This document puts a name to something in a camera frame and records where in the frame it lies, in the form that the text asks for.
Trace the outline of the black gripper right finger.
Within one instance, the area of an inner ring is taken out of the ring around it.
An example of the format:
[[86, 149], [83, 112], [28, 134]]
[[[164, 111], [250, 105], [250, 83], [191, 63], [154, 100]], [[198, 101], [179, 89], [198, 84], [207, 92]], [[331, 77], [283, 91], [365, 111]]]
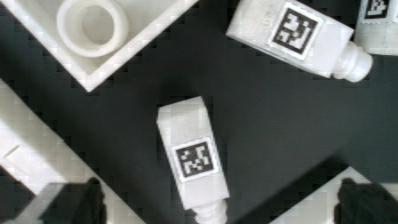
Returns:
[[398, 200], [379, 184], [342, 179], [333, 224], [398, 224]]

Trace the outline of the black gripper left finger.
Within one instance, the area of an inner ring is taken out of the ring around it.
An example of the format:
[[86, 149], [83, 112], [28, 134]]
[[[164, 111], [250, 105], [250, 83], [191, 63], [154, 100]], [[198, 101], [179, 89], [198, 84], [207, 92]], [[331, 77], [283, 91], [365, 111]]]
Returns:
[[54, 224], [104, 224], [104, 194], [95, 178], [67, 184], [56, 198]]

